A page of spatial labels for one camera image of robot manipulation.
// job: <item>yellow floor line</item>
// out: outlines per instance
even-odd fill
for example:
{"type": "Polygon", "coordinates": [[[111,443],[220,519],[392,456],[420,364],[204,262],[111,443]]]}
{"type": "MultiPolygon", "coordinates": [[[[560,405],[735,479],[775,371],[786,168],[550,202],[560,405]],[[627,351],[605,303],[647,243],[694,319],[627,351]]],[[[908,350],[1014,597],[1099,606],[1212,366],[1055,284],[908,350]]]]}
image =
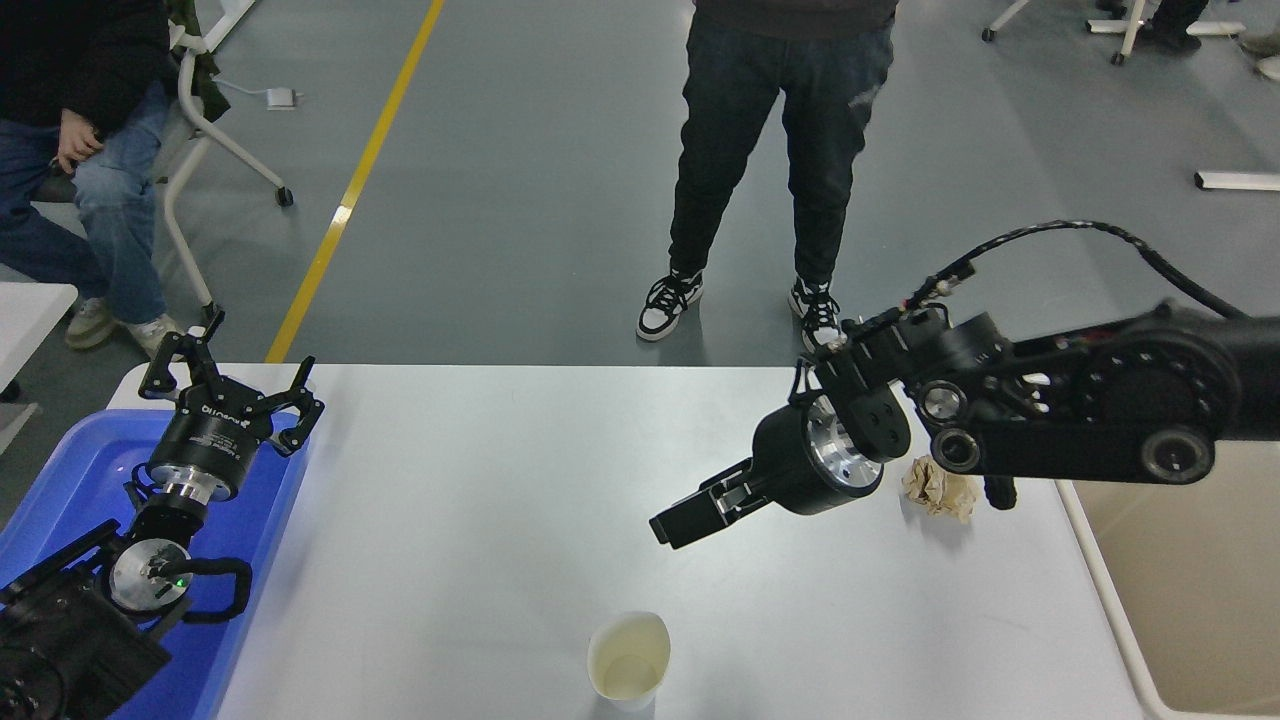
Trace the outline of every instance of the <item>yellow floor line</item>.
{"type": "Polygon", "coordinates": [[[392,94],[387,97],[387,104],[383,105],[381,115],[378,117],[374,133],[369,136],[369,142],[365,145],[365,151],[360,155],[356,172],[351,176],[351,183],[347,184],[347,191],[342,195],[342,202],[334,210],[333,219],[329,220],[329,229],[324,233],[324,240],[320,241],[320,249],[316,250],[315,258],[311,259],[311,268],[307,270],[307,275],[302,278],[302,286],[298,287],[298,293],[293,296],[293,304],[284,315],[284,322],[280,324],[279,332],[275,333],[271,348],[266,352],[268,363],[283,363],[284,356],[289,352],[289,346],[293,345],[293,338],[298,334],[298,327],[302,325],[302,319],[306,316],[307,309],[311,307],[311,300],[315,299],[316,288],[320,287],[320,281],[324,279],[324,274],[329,269],[329,261],[338,249],[342,233],[347,229],[347,222],[356,209],[356,202],[360,201],[360,193],[365,190],[365,181],[369,179],[369,173],[374,169],[374,163],[378,161],[378,155],[383,150],[383,142],[387,140],[392,122],[396,120],[401,100],[404,99],[408,83],[413,79],[413,70],[417,69],[422,49],[426,47],[426,41],[431,37],[431,31],[435,28],[435,20],[440,17],[442,8],[444,8],[444,0],[431,0],[431,8],[426,12],[426,18],[422,19],[422,26],[417,29],[413,46],[410,47],[408,55],[404,58],[404,64],[401,65],[399,76],[396,78],[396,85],[392,86],[392,94]]]}

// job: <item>gray floor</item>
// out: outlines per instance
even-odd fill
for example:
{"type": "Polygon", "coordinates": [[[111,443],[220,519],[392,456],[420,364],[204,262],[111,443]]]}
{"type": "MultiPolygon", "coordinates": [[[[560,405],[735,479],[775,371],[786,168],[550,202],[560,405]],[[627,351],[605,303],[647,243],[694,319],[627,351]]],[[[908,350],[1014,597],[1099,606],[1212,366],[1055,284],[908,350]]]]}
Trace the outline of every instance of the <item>gray floor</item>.
{"type": "MultiPolygon", "coordinates": [[[[294,111],[230,94],[219,126],[285,178],[297,205],[220,150],[179,218],[228,320],[223,361],[260,361],[329,225],[426,3],[378,12],[261,0],[219,51],[243,87],[305,94],[294,111]]],[[[1280,313],[1280,196],[1202,192],[1198,169],[1280,172],[1280,83],[1226,38],[1188,59],[1107,63],[1091,0],[1029,5],[995,44],[1002,0],[904,0],[833,293],[874,314],[1001,232],[1094,218],[1148,240],[1242,309],[1280,313]]],[[[1206,19],[1268,31],[1274,4],[1215,0],[1206,19]]],[[[448,3],[301,325],[291,360],[552,365],[790,365],[800,350],[785,136],[772,122],[726,215],[707,293],[657,345],[632,327],[666,266],[687,0],[448,3]]],[[[173,313],[198,306],[159,240],[173,313]]],[[[955,297],[1028,337],[1172,295],[1100,233],[1021,241],[955,297]]],[[[143,360],[127,338],[87,354],[55,333],[19,375],[44,413],[0,456],[6,519],[58,438],[143,360]]],[[[780,401],[786,388],[778,388],[780,401]]]]}

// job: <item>hand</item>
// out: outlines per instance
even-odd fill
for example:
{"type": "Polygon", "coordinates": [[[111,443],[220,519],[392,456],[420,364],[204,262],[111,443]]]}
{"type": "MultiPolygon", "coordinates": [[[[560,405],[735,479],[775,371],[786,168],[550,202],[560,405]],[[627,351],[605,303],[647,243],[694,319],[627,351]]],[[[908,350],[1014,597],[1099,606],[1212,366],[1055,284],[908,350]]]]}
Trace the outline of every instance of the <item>hand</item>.
{"type": "Polygon", "coordinates": [[[76,174],[76,165],[102,150],[97,128],[84,115],[63,108],[63,126],[58,137],[58,164],[68,176],[76,174]]]}

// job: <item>jeans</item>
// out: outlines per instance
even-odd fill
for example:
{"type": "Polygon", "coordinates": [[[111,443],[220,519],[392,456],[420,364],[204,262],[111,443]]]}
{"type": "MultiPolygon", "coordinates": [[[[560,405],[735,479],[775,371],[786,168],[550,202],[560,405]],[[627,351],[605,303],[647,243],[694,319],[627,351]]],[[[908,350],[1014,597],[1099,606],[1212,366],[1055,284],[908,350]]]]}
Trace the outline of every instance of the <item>jeans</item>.
{"type": "Polygon", "coordinates": [[[840,254],[852,161],[872,101],[893,61],[891,27],[851,38],[788,41],[740,32],[695,13],[689,31],[689,120],[671,223],[671,268],[707,265],[724,208],[778,96],[791,163],[795,268],[831,281],[840,254]]]}
{"type": "Polygon", "coordinates": [[[106,297],[125,323],[164,314],[160,277],[151,264],[151,164],[168,110],[156,82],[124,127],[76,169],[76,208],[88,242],[31,205],[58,154],[59,128],[0,119],[0,263],[35,281],[73,284],[83,297],[106,297]]]}

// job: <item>black jacket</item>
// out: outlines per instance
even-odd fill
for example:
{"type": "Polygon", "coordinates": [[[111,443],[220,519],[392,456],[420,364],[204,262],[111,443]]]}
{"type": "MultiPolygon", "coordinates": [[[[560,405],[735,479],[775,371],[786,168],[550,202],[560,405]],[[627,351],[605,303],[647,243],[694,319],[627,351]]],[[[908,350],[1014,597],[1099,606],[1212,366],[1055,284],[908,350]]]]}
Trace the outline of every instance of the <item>black jacket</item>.
{"type": "Polygon", "coordinates": [[[47,127],[67,108],[110,133],[168,51],[161,0],[0,0],[0,117],[47,127]]]}
{"type": "Polygon", "coordinates": [[[783,40],[854,37],[884,27],[897,0],[696,0],[721,24],[783,40]]]}

